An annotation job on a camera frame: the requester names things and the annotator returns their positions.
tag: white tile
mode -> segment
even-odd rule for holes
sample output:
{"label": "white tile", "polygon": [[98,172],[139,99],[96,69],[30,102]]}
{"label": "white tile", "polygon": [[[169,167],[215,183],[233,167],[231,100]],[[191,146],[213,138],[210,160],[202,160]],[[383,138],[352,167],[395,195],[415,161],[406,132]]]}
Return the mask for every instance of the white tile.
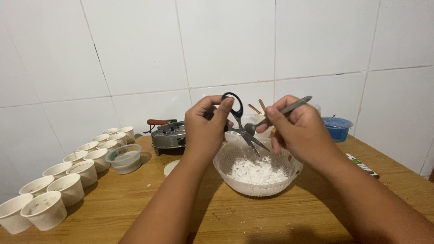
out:
{"label": "white tile", "polygon": [[[226,92],[235,93],[243,103],[244,114],[256,114],[247,105],[250,103],[257,109],[261,109],[261,105],[258,100],[262,99],[265,106],[270,106],[273,104],[273,82],[260,82],[251,84],[241,84],[241,85],[231,85],[231,86],[217,86],[217,87],[207,87],[198,88],[190,90],[191,101],[196,104],[200,99],[205,96],[210,95],[223,95]],[[233,105],[234,110],[239,110],[240,105],[235,102]],[[235,118],[232,114],[229,114],[229,120],[235,122]]]}
{"label": "white tile", "polygon": [[0,19],[0,107],[38,103],[20,56]]}
{"label": "white tile", "polygon": [[23,184],[65,156],[40,104],[0,109],[0,147]]}
{"label": "white tile", "polygon": [[8,200],[10,200],[10,199],[12,199],[14,197],[17,197],[17,196],[18,196],[18,194],[14,194],[14,195],[0,195],[0,204],[2,204],[2,203],[6,202],[6,201],[8,201]]}
{"label": "white tile", "polygon": [[134,133],[142,135],[149,135],[143,133],[149,130],[148,119],[182,121],[191,107],[188,90],[114,96],[112,99],[121,126],[133,126]]}
{"label": "white tile", "polygon": [[82,2],[112,95],[188,87],[174,0]]}
{"label": "white tile", "polygon": [[355,136],[420,173],[434,138],[434,68],[368,74]]}
{"label": "white tile", "polygon": [[109,97],[43,104],[47,117],[66,154],[106,129],[119,128]]}
{"label": "white tile", "polygon": [[22,186],[23,181],[21,180],[21,177],[12,166],[5,151],[0,148],[0,195],[18,194]]}
{"label": "white tile", "polygon": [[109,95],[80,1],[4,0],[0,15],[42,102]]}
{"label": "white tile", "polygon": [[434,143],[431,144],[430,151],[428,152],[428,156],[425,159],[425,163],[422,167],[420,175],[430,176],[431,172],[433,171],[433,168],[434,168]]}
{"label": "white tile", "polygon": [[378,1],[277,1],[276,79],[366,70]]}
{"label": "white tile", "polygon": [[[274,100],[277,102],[288,94],[299,98],[313,96],[309,103],[321,106],[322,117],[336,114],[355,124],[365,77],[366,73],[354,73],[277,81]],[[354,126],[349,134],[354,134]]]}
{"label": "white tile", "polygon": [[177,0],[191,87],[272,80],[274,1]]}
{"label": "white tile", "polygon": [[434,1],[382,0],[370,69],[434,64]]}

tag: hand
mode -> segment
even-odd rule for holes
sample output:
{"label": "hand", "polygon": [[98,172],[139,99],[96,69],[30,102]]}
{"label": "hand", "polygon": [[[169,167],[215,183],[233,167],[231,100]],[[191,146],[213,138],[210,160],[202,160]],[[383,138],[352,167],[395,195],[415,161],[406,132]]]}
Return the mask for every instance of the hand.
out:
{"label": "hand", "polygon": [[282,148],[302,163],[314,166],[331,158],[342,157],[343,153],[336,147],[327,131],[318,111],[309,105],[302,105],[285,117],[280,110],[297,101],[286,95],[265,110],[270,124],[259,126],[256,131],[264,132],[271,124],[276,128],[272,138],[274,153],[279,154]]}
{"label": "hand", "polygon": [[215,157],[224,139],[224,125],[232,105],[232,97],[221,101],[220,95],[206,96],[185,113],[184,154],[197,155],[206,163]]}

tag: stove knob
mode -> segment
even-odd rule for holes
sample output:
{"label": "stove knob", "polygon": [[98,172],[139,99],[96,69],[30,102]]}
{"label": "stove knob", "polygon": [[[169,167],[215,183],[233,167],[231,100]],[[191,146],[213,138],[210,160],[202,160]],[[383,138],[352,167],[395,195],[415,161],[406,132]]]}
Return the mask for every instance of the stove knob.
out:
{"label": "stove knob", "polygon": [[185,145],[185,138],[179,138],[178,139],[178,145],[184,146]]}

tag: white wax flakes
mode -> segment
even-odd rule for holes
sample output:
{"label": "white wax flakes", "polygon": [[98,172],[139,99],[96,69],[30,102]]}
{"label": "white wax flakes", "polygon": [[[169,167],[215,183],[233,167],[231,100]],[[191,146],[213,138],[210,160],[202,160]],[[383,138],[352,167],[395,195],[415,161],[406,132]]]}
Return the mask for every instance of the white wax flakes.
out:
{"label": "white wax flakes", "polygon": [[254,162],[240,159],[232,165],[232,174],[228,176],[236,181],[253,185],[274,184],[288,179],[283,168],[272,168],[269,157]]}

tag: scissors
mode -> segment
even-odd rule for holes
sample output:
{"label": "scissors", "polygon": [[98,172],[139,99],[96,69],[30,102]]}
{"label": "scissors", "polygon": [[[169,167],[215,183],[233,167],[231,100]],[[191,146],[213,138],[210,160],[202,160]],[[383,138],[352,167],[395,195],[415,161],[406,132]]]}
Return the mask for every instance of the scissors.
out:
{"label": "scissors", "polygon": [[223,94],[221,100],[223,101],[225,98],[227,98],[228,97],[227,95],[232,95],[238,100],[238,102],[240,103],[240,109],[238,111],[235,111],[233,109],[230,110],[230,113],[235,117],[235,120],[238,122],[238,129],[232,128],[230,125],[225,125],[224,132],[234,131],[240,134],[243,137],[243,139],[246,141],[246,143],[249,145],[249,147],[251,147],[255,151],[256,155],[258,155],[258,157],[261,158],[261,155],[259,155],[258,150],[256,150],[252,142],[254,142],[255,144],[259,145],[260,147],[262,147],[267,151],[270,150],[266,146],[264,146],[264,144],[262,144],[258,139],[254,138],[251,134],[247,133],[247,131],[245,131],[243,126],[241,125],[241,116],[243,116],[243,104],[241,103],[241,99],[234,93],[227,92]]}

